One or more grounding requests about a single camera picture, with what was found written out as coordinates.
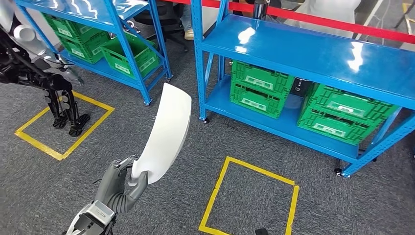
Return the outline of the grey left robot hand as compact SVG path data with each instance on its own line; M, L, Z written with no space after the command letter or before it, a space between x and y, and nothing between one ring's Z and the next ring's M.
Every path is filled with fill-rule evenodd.
M133 207L148 186L148 172L144 171L133 181L136 185L130 193L124 193L127 169L132 167L133 162L134 159L128 157L110 164L101 179L96 201L104 203L117 213L126 212Z

